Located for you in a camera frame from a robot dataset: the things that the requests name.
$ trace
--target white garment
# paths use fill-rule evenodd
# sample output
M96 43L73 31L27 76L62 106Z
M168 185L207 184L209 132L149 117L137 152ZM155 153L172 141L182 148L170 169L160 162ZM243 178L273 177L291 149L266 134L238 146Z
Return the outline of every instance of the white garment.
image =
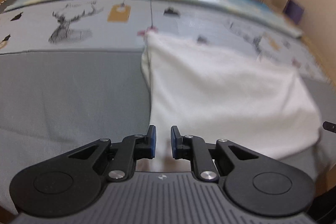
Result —
M317 142L319 110L298 72L219 47L150 32L142 71L151 92L156 156L138 170L189 170L172 158L170 127L208 143L224 138L280 159Z

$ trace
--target bed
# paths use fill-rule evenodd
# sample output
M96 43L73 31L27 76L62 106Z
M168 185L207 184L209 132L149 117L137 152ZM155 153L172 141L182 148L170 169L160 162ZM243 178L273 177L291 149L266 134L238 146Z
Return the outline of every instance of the bed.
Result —
M336 123L336 96L302 32L255 0L7 0L3 9L0 206L13 214L8 187L23 168L98 138L147 131L139 64L148 29L294 66L322 120ZM321 128L316 145L282 161L316 180L335 165L335 145Z

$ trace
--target white cloth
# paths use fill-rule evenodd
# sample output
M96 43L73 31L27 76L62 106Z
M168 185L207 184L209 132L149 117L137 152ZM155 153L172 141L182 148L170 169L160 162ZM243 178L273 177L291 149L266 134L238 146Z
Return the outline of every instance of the white cloth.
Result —
M280 159L317 142L320 114L298 72L219 47L150 32L142 72L151 92L156 156L138 170L189 170L172 158L170 127L224 138Z

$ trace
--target purple object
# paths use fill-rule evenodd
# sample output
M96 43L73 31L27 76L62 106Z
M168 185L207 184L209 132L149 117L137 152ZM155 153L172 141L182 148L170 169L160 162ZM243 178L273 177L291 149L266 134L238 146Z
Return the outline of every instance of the purple object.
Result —
M294 23L297 25L299 24L303 12L305 10L300 7L297 3L295 3L293 0L288 0L283 12L294 21Z

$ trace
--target gray ribbed plate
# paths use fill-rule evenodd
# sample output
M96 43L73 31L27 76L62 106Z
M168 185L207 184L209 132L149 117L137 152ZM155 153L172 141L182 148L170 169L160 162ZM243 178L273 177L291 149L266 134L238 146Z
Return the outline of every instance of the gray ribbed plate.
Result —
M304 214L262 218L238 209L215 183L187 173L135 172L132 179L110 183L91 207L71 216L43 219L20 214L13 224L311 224Z

